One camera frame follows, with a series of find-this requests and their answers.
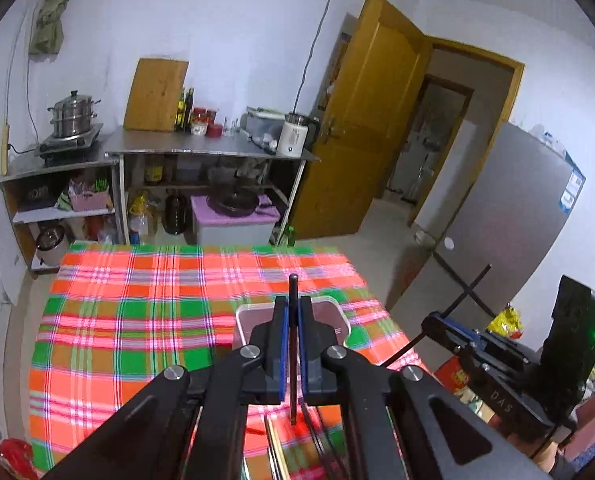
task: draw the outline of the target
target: metal countertop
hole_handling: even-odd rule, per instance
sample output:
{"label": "metal countertop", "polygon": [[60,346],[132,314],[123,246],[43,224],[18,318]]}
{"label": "metal countertop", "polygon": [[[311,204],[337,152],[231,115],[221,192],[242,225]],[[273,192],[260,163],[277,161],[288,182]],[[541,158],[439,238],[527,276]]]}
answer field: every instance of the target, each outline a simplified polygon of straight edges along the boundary
{"label": "metal countertop", "polygon": [[109,139],[110,135],[100,134],[95,144],[84,155],[73,155],[72,158],[50,162],[49,164],[45,163],[43,158],[36,156],[33,152],[23,153],[8,165],[8,173],[0,176],[0,184],[41,174],[118,164],[117,157],[106,154],[104,144]]}
{"label": "metal countertop", "polygon": [[308,150],[299,158],[273,155],[250,142],[246,133],[232,137],[193,136],[185,132],[148,132],[125,130],[119,127],[104,144],[104,150],[112,155],[138,153],[195,153],[197,155],[228,155],[268,158],[272,160],[320,160]]}

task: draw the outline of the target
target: purple lid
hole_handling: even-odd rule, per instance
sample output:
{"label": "purple lid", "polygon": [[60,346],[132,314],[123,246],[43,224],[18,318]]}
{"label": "purple lid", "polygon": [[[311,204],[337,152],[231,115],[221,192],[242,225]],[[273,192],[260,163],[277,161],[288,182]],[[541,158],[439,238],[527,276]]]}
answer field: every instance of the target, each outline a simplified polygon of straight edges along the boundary
{"label": "purple lid", "polygon": [[[279,211],[276,207],[257,209],[254,213],[240,218],[220,215],[211,209],[207,203],[207,196],[192,196],[190,198],[193,214],[200,225],[246,225],[246,224],[274,224],[279,220]],[[266,195],[260,195],[260,204],[270,204]]]}

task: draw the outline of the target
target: refrigerator label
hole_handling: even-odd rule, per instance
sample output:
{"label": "refrigerator label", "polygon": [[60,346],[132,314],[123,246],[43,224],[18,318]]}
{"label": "refrigerator label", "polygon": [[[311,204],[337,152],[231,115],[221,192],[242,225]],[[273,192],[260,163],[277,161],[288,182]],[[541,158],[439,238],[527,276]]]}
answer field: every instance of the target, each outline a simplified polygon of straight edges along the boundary
{"label": "refrigerator label", "polygon": [[566,185],[566,190],[573,195],[573,198],[577,198],[580,192],[581,184],[584,182],[584,177],[581,176],[577,171],[571,173],[569,183]]}
{"label": "refrigerator label", "polygon": [[567,214],[570,213],[571,208],[573,207],[573,202],[575,202],[575,197],[568,191],[564,191],[560,199],[560,209]]}

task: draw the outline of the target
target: hanging green cloth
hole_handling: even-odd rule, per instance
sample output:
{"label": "hanging green cloth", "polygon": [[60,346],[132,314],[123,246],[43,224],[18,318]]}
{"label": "hanging green cloth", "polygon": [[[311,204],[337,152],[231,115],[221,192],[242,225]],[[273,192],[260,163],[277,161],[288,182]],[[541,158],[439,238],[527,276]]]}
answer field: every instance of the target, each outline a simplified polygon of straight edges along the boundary
{"label": "hanging green cloth", "polygon": [[45,0],[37,15],[30,54],[58,54],[64,41],[60,19],[68,0]]}

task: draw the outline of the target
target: tablecloth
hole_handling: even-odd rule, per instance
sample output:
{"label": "tablecloth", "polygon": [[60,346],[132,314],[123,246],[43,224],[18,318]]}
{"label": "tablecloth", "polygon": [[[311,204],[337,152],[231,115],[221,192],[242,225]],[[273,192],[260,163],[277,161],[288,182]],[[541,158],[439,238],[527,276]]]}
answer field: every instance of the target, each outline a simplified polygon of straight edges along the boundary
{"label": "tablecloth", "polygon": [[[75,243],[64,257],[42,317],[30,370],[30,433],[36,467],[47,471],[171,364],[209,366],[231,349],[234,312],[287,294],[337,300],[351,324],[347,346],[378,363],[408,343],[335,248],[208,248]],[[420,364],[415,352],[393,367]],[[303,425],[286,406],[250,407],[245,457],[254,478],[270,475],[264,414],[277,429],[292,478],[324,471]],[[337,408],[324,410],[343,446]]]}

